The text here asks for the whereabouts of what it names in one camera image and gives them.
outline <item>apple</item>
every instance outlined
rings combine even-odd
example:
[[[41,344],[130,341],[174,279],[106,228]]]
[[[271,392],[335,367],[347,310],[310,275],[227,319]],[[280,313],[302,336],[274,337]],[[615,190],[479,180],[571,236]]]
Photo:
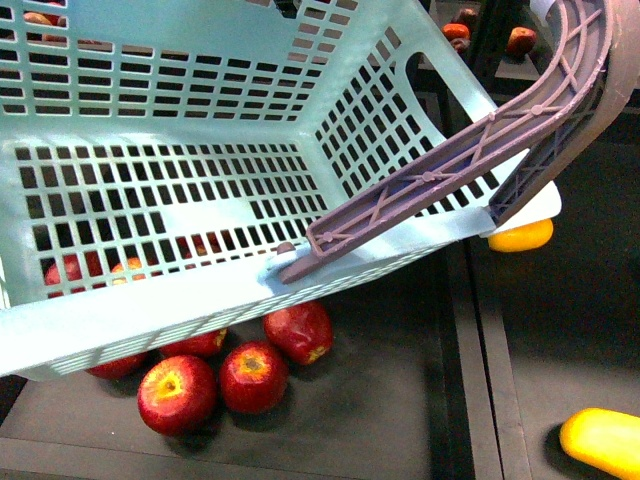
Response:
[[[140,261],[140,259],[138,257],[133,257],[133,258],[128,258],[127,259],[127,269],[128,270],[139,270],[142,268],[142,262]],[[116,265],[115,267],[113,267],[113,269],[111,270],[111,273],[122,273],[124,272],[125,268],[124,265],[122,263],[119,263],[118,265]],[[144,273],[139,273],[137,275],[133,276],[133,281],[137,281],[137,280],[144,280],[146,278]],[[114,285],[121,285],[123,283],[127,283],[127,279],[124,277],[120,277],[120,278],[116,278],[113,281]]]
[[[222,343],[227,336],[227,329],[208,332],[196,337],[187,338],[180,342],[171,343],[160,347],[160,353],[165,357],[176,355],[195,355],[200,358],[208,358],[222,350]]]
[[[205,248],[205,246],[204,246],[204,245],[198,245],[198,246],[196,247],[196,254],[197,254],[199,257],[204,257],[205,255],[207,255],[207,249]],[[185,254],[184,254],[184,259],[185,259],[185,260],[189,260],[189,259],[191,259],[191,258],[193,258],[193,255],[191,255],[191,252],[187,250],[187,253],[185,253]],[[196,268],[195,263],[190,263],[189,265],[187,265],[187,266],[185,267],[185,269],[186,269],[186,270],[191,270],[191,269],[193,269],[193,268]]]
[[[47,5],[53,5],[56,7],[63,7],[64,5],[58,3],[58,2],[47,2]],[[49,20],[51,22],[51,25],[57,25],[58,24],[58,20],[60,19],[60,15],[55,15],[53,13],[43,13],[42,15],[44,15],[47,20]]]
[[[47,17],[37,12],[27,12],[22,17],[26,23],[34,23],[36,25],[53,26]],[[27,40],[39,41],[42,35],[39,33],[27,32]]]
[[[138,411],[153,431],[167,436],[188,433],[216,406],[211,367],[193,355],[166,358],[145,375],[138,388]]]
[[[60,35],[52,35],[50,33],[45,33],[42,36],[43,42],[53,42],[53,43],[67,43],[67,37],[62,37]]]
[[[538,35],[534,30],[525,27],[516,27],[511,30],[506,53],[511,57],[521,59],[533,50],[537,40]]]
[[[265,341],[234,349],[220,368],[220,388],[233,412],[259,414],[271,410],[287,388],[289,367],[280,352]]]
[[[85,261],[87,262],[87,269],[89,271],[89,275],[92,277],[97,277],[98,275],[102,275],[102,266],[100,265],[100,257],[97,252],[87,252],[85,253]],[[64,263],[64,270],[67,280],[73,282],[75,280],[80,280],[82,278],[82,270],[80,269],[80,260],[76,254],[65,255],[62,257],[62,261]],[[47,273],[44,276],[44,284],[45,285],[57,285],[61,282],[60,270],[58,269],[58,264],[54,263],[47,269]],[[84,291],[83,287],[76,288],[72,290],[73,293]],[[62,296],[62,292],[54,292],[50,293],[49,297],[60,297]]]
[[[318,301],[287,307],[264,316],[267,339],[300,365],[310,365],[333,345],[327,311]]]
[[[220,248],[220,242],[218,241],[218,237],[216,236],[216,234],[213,232],[209,232],[207,233],[206,236],[207,236],[207,242],[209,243],[209,246],[211,247],[211,250],[213,251],[213,253],[221,252],[222,249]],[[193,241],[193,245],[196,247],[196,250],[201,249],[206,253],[207,249],[204,246],[204,241],[202,240],[202,236],[194,235],[191,238],[191,240]],[[180,250],[186,251],[187,253],[191,253],[189,252],[189,243],[187,242],[187,239],[185,237],[179,237],[176,240],[176,242],[178,243]]]
[[[147,358],[148,352],[138,353],[112,362],[89,368],[87,373],[106,380],[118,380],[138,369]]]
[[[456,38],[465,38],[467,40],[471,38],[469,27],[463,25],[462,23],[447,23],[444,27],[442,27],[442,33],[449,41]]]
[[[36,25],[46,25],[48,27],[52,27],[54,25],[51,20],[44,15],[43,13],[38,12],[27,12],[23,15],[24,21],[27,23],[35,23]]]

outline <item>apple stem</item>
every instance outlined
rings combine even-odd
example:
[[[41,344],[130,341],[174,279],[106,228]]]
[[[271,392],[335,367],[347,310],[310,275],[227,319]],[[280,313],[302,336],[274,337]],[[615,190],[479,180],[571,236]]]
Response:
[[[255,358],[248,359],[246,365],[251,370],[258,370],[261,367],[260,362],[258,362]]]

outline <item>basket handle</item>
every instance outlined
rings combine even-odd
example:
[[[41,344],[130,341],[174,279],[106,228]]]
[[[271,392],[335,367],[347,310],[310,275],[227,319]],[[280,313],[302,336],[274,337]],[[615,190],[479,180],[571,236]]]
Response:
[[[310,254],[284,268],[280,280],[291,283],[342,257],[529,148],[488,207],[496,225],[517,213],[618,116],[640,73],[640,56],[629,54],[640,43],[637,0],[588,5],[550,5],[546,20],[557,48],[540,79],[313,222]]]

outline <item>light blue basket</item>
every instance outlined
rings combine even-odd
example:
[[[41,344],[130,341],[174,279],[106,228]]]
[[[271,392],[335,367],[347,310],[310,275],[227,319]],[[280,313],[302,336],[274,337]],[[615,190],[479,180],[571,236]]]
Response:
[[[268,0],[67,3],[0,0],[0,375],[56,378],[494,228],[481,207],[522,155],[308,278],[273,273],[311,221],[445,140],[406,77],[414,54],[473,121],[495,109],[417,1],[303,0],[296,19]],[[556,215],[553,184],[530,205],[505,228]],[[283,241],[298,251],[274,258]],[[82,279],[45,286],[67,255]],[[141,270],[109,273],[131,257]]]

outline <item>yellow lemon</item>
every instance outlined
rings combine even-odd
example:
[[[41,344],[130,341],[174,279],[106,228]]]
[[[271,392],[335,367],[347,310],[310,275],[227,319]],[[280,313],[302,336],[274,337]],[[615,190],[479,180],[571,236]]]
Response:
[[[496,252],[524,252],[540,248],[551,240],[552,235],[553,222],[547,218],[491,235],[489,248]]]
[[[560,429],[560,444],[571,457],[623,480],[640,479],[640,418],[587,408]]]

